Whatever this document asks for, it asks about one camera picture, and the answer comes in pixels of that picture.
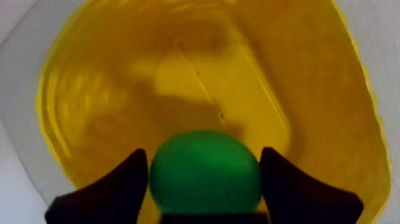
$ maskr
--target white surface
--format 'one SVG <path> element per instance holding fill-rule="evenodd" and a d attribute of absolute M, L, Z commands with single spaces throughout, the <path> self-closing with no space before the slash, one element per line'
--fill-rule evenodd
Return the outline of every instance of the white surface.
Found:
<path fill-rule="evenodd" d="M 24 9 L 16 6 L 21 1 L 25 0 L 0 0 L 0 41 L 4 38 L 4 33 L 7 34 L 18 21 L 18 16 L 4 9 L 4 2 L 11 5 L 15 12 L 21 13 Z M 81 2 L 83 0 L 39 0 L 0 46 L 0 117 L 34 185 L 47 202 L 73 188 L 46 149 L 38 129 L 35 114 L 38 73 L 55 35 Z M 387 209 L 378 223 L 400 223 L 400 1 L 337 2 L 346 15 L 350 32 L 360 46 L 361 59 L 370 72 L 373 91 L 378 97 L 379 112 L 389 141 L 393 188 Z M 4 18 L 10 18 L 10 23 L 4 25 Z M 6 158 L 8 163 L 16 163 L 15 156 Z M 19 169 L 14 175 L 22 177 L 22 172 Z M 10 186 L 17 189 L 18 184 L 12 183 Z M 27 188 L 26 192 L 32 192 L 31 190 L 32 188 Z"/>
<path fill-rule="evenodd" d="M 337 0 L 371 76 L 392 159 L 393 187 L 377 223 L 400 223 L 400 1 Z"/>
<path fill-rule="evenodd" d="M 0 0 L 0 44 L 37 0 Z"/>
<path fill-rule="evenodd" d="M 46 203 L 33 187 L 0 121 L 0 223 L 45 223 Z"/>

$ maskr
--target green ball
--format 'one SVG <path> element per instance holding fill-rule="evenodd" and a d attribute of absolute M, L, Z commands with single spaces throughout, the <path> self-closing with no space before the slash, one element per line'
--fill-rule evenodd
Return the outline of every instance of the green ball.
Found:
<path fill-rule="evenodd" d="M 208 130 L 164 143 L 151 165 L 150 188 L 164 214 L 250 213 L 261 198 L 260 171 L 250 150 Z"/>

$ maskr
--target yellow bowl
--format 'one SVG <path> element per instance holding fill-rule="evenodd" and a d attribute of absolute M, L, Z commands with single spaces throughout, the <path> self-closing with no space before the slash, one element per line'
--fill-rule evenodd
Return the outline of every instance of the yellow bowl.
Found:
<path fill-rule="evenodd" d="M 40 75 L 37 111 L 77 188 L 136 148 L 222 130 L 272 146 L 356 192 L 372 222 L 390 191 L 368 79 L 328 0 L 93 0 L 69 19 Z M 155 223 L 146 196 L 140 223 Z"/>

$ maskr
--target yellow container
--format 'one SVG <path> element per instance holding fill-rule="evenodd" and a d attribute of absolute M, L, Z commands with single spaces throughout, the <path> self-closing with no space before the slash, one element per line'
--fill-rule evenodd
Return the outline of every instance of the yellow container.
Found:
<path fill-rule="evenodd" d="M 53 44 L 37 112 L 77 188 L 135 148 L 151 161 L 171 135 L 222 130 L 356 192 L 370 223 L 390 172 L 368 82 L 329 0 L 93 0 Z M 139 223 L 157 214 L 147 195 Z"/>

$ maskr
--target green balloon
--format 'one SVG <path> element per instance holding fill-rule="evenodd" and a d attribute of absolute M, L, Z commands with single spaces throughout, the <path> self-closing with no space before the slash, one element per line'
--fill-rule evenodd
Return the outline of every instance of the green balloon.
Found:
<path fill-rule="evenodd" d="M 261 198 L 260 171 L 250 150 L 208 130 L 164 143 L 151 165 L 150 188 L 164 214 L 250 213 Z"/>

